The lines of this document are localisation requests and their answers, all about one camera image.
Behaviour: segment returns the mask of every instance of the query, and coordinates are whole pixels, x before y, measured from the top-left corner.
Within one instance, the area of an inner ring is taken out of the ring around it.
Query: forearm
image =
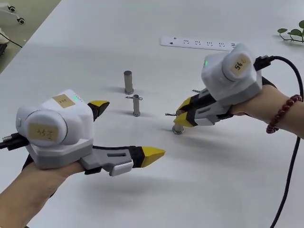
[[[232,108],[233,114],[246,113],[267,124],[277,115],[288,96],[276,88],[266,85],[262,92],[253,99]],[[283,119],[277,124],[278,128],[284,129],[304,139],[304,104],[296,102],[286,113]]]
[[[64,180],[31,164],[0,194],[0,227],[24,228]]]

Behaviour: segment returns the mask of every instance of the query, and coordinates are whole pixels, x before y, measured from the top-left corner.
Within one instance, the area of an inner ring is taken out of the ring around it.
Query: plant stem
[[[296,39],[293,39],[293,38],[291,37],[291,35],[289,35],[291,39],[285,39],[284,37],[281,36],[281,34],[279,34],[279,36],[280,36],[284,41],[296,41],[296,42],[304,43],[304,38],[303,38],[303,37],[302,37],[302,40],[296,40]]]
[[[285,39],[284,37],[282,37],[281,33],[279,33],[279,36],[284,40],[284,41],[291,41],[292,39]]]
[[[294,41],[294,39],[293,39],[293,37],[289,34],[289,36],[290,36],[290,39],[292,40],[292,41]]]

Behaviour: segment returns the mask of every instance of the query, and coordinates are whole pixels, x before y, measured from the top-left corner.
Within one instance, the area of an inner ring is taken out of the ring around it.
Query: cable connector
[[[3,142],[0,142],[0,149],[7,148],[9,151],[29,145],[27,138],[23,137],[19,133],[14,133],[4,137]]]
[[[273,56],[260,56],[258,58],[256,58],[255,63],[253,64],[253,66],[255,67],[256,71],[259,71],[261,69],[264,69],[268,66],[271,65],[271,62],[274,61],[274,57]]]

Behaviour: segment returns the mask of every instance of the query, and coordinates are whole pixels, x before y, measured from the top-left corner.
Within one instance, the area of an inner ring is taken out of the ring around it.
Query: metal pin
[[[132,84],[132,72],[127,70],[123,73],[124,76],[124,92],[127,95],[134,93],[133,84]]]
[[[166,113],[165,115],[169,115],[169,116],[177,116],[176,114],[172,114],[172,113]]]
[[[178,110],[176,112],[176,116],[182,114],[183,111],[181,110]],[[182,134],[184,132],[184,127],[182,125],[179,125],[179,124],[175,124],[173,127],[172,127],[172,131],[174,134]]]
[[[139,111],[139,101],[142,101],[142,97],[139,97],[137,94],[134,94],[133,96],[126,96],[126,98],[133,99],[133,115],[135,117],[138,117],[141,115],[141,112]]]

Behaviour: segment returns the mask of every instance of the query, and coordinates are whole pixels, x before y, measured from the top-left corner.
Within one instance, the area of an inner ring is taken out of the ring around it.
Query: red beaded bracelet
[[[286,113],[289,111],[290,107],[293,106],[294,103],[297,102],[297,101],[302,101],[302,97],[300,95],[294,95],[286,101],[286,104],[282,106],[282,108],[278,111],[277,115],[268,124],[268,126],[266,128],[266,132],[268,134],[275,133],[276,131],[279,130],[276,127],[276,125],[286,115]]]

